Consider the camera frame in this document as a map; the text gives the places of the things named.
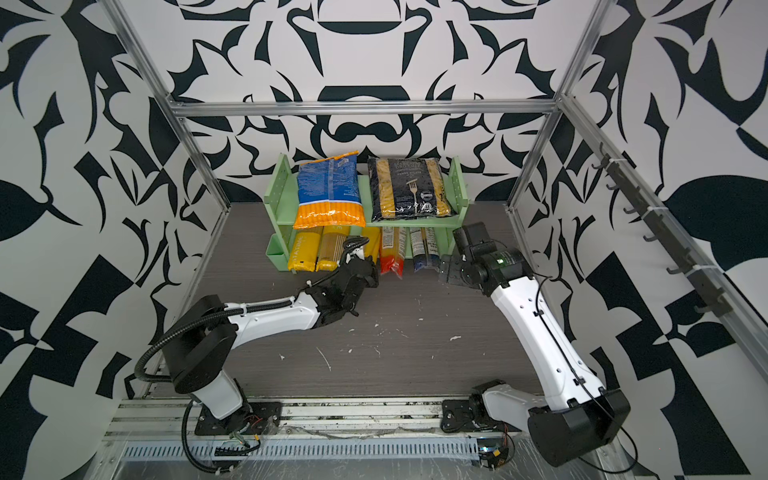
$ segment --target plastic packaging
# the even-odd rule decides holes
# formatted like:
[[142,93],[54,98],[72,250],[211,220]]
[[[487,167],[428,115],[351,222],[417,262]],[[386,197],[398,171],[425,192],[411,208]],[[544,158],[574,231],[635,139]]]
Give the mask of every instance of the plastic packaging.
[[456,215],[435,158],[368,159],[373,221]]
[[357,152],[299,166],[299,211],[293,228],[366,225],[357,185]]
[[293,247],[290,249],[288,270],[315,271],[317,250],[320,249],[320,236],[322,235],[322,227],[307,228],[296,233]]
[[382,227],[382,274],[392,271],[402,279],[406,241],[405,227]]
[[379,259],[379,245],[381,244],[382,229],[378,227],[365,227],[362,229],[362,235],[368,237],[369,242],[363,247],[365,258],[372,257],[373,264]]
[[429,268],[438,270],[440,254],[437,250],[435,229],[411,227],[411,251],[413,252],[413,271]]
[[323,238],[317,253],[317,271],[335,270],[339,266],[344,240],[349,235],[349,227],[323,227]]

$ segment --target green shelf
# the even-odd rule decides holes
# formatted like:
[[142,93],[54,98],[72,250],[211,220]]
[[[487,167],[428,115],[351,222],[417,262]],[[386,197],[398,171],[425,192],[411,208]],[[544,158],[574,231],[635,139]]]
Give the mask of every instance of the green shelf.
[[[296,181],[297,174],[291,172],[288,157],[280,155],[280,160],[272,173],[270,184],[264,195],[264,206],[275,233],[270,238],[266,255],[274,266],[280,271],[288,270],[288,257],[296,231],[293,223],[296,221],[296,213],[299,211],[299,184]],[[360,190],[362,209],[366,215],[368,227],[433,227],[437,239],[438,250],[441,255],[452,253],[455,241],[453,230],[459,228],[464,222],[464,216],[469,207],[467,187],[462,175],[461,163],[458,157],[454,157],[447,175],[443,174],[445,196],[448,202],[456,210],[454,217],[425,217],[415,220],[381,220],[371,221],[373,212],[370,179],[368,175],[358,175],[357,182]],[[352,227],[352,235],[360,235],[362,228]],[[411,258],[410,236],[407,242],[406,258]]]

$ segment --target black and white patterned wall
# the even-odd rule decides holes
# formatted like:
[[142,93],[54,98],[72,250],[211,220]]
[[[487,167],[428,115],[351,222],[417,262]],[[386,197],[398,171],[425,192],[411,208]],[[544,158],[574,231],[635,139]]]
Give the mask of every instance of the black and white patterned wall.
[[[619,0],[575,90],[765,318],[768,4]],[[636,473],[763,478],[768,385],[563,120],[518,211],[564,330],[632,405]],[[626,450],[631,444],[620,435]]]
[[[241,102],[552,98],[594,0],[123,4],[176,100]],[[541,115],[200,122],[197,140],[233,201],[258,201],[279,154],[301,161],[366,148],[436,156],[446,168],[459,156],[472,198],[506,200]]]
[[3,478],[88,462],[220,207],[94,0],[0,6]]

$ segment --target blue and orange pasta bag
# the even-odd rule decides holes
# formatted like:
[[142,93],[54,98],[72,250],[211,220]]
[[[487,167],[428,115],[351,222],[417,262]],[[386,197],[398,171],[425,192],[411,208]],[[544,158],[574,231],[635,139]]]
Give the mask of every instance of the blue and orange pasta bag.
[[294,229],[366,225],[357,186],[357,154],[354,151],[299,166],[299,212]]

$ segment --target wooden table surface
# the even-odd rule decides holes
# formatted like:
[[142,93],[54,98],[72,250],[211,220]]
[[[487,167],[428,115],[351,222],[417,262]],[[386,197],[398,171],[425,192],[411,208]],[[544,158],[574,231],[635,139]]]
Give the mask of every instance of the wooden table surface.
[[[503,204],[471,205],[465,224],[476,221],[514,244]],[[264,254],[272,233],[262,204],[234,204],[195,297],[271,300],[322,276],[276,271]],[[402,280],[390,273],[367,289],[359,317],[247,343],[230,353],[226,370],[249,396],[465,395],[493,379],[541,392],[515,332],[489,298],[412,268],[407,260]],[[171,384],[158,384],[152,396],[176,394]]]

